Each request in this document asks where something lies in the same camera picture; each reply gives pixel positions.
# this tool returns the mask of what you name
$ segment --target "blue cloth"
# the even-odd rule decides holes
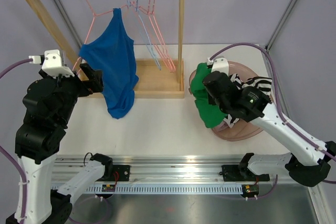
[[[121,9],[113,10],[113,18],[95,41],[85,44],[79,56],[94,70],[102,70],[104,95],[113,118],[125,116],[134,104],[133,88],[139,80],[133,50],[134,41],[127,36]]]

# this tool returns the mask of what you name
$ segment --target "black cable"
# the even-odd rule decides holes
[[[87,157],[89,154],[91,154],[91,157],[93,157],[93,154],[92,154],[91,152],[88,152],[87,154],[85,154],[85,156],[84,156],[84,160],[83,160],[83,164],[84,164],[84,166],[86,166],[86,165],[85,165],[85,160],[86,160],[86,157]]]

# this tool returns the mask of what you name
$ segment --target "wall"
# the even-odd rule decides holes
[[[336,0],[299,0],[271,49],[292,119],[335,141]],[[336,180],[336,165],[328,177]],[[323,185],[336,221],[336,186]]]
[[[90,0],[97,13],[126,4],[126,0]],[[185,0],[185,44],[222,44],[248,41],[266,44],[290,0]],[[82,40],[92,14],[85,0],[62,0]],[[165,40],[177,43],[179,0],[157,0],[156,15]],[[146,7],[148,0],[140,0]],[[106,28],[111,14],[97,18],[90,35],[96,39]],[[129,36],[143,44],[133,14],[124,19]]]
[[[44,3],[54,14],[55,20],[60,22],[56,9],[51,0]],[[43,54],[47,49],[57,48],[47,30],[39,21],[24,0],[0,0],[0,69],[10,64],[28,58],[28,55]],[[64,25],[60,28],[65,35],[69,34]],[[0,144],[12,155],[14,154],[15,133],[22,125],[25,107],[22,98],[27,87],[39,79],[38,65],[23,65],[11,71],[0,80],[1,116],[0,116]],[[0,222],[16,210],[18,201],[19,175],[13,165],[0,155]]]

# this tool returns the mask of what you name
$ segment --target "blue hanger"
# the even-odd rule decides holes
[[[131,2],[130,2],[129,0],[127,0],[127,4],[128,4],[129,7],[131,7]],[[149,35],[148,35],[147,30],[146,30],[145,24],[144,24],[144,22],[142,21],[142,18],[141,18],[140,14],[139,14],[139,0],[136,0],[135,12],[137,13],[138,17],[140,18],[140,21],[141,21],[141,23],[142,23],[142,27],[143,27],[143,29],[144,29],[145,32],[146,32],[146,35],[147,35],[147,38],[148,38],[148,41],[149,41],[150,46],[146,43],[146,41],[145,41],[145,36],[144,36],[144,34],[143,34],[142,28],[140,27],[140,24],[138,23],[138,21],[136,21],[136,24],[137,24],[138,29],[139,29],[140,36],[141,36],[143,42],[145,43],[145,45],[146,45],[146,47],[147,47],[147,49],[148,49],[148,52],[151,54],[151,56],[152,56],[152,58],[153,58],[155,64],[157,65],[158,69],[161,70],[161,65],[160,65],[160,63],[159,63],[159,61],[158,61],[158,59],[157,59],[158,57],[156,56],[156,54],[155,54],[155,52],[154,52],[154,50],[153,50],[153,45],[152,45],[151,40],[150,40],[150,38],[149,38]]]

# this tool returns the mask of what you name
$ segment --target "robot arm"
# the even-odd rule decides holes
[[[241,175],[250,177],[251,174],[287,174],[298,183],[311,187],[323,181],[330,170],[328,164],[330,158],[321,150],[335,156],[336,143],[325,143],[311,136],[285,115],[283,116],[287,122],[284,123],[269,96],[254,87],[238,90],[225,73],[227,71],[222,71],[222,68],[218,67],[216,69],[217,71],[212,71],[203,80],[210,99],[213,99],[210,102],[215,102],[222,112],[262,128],[291,151],[284,155],[248,153],[238,166]],[[287,123],[293,125],[319,148],[315,149],[297,135],[286,125]]]
[[[15,137],[15,153],[28,181],[27,195],[21,185],[16,213],[7,218],[6,224],[21,223],[22,208],[26,209],[24,224],[63,224],[89,185],[97,179],[112,177],[112,159],[96,154],[73,179],[50,191],[53,166],[73,108],[79,97],[102,92],[101,71],[81,64],[88,77],[81,81],[64,66],[59,50],[30,58],[32,63],[42,65],[39,74],[43,79],[27,89],[23,98],[27,112]]]

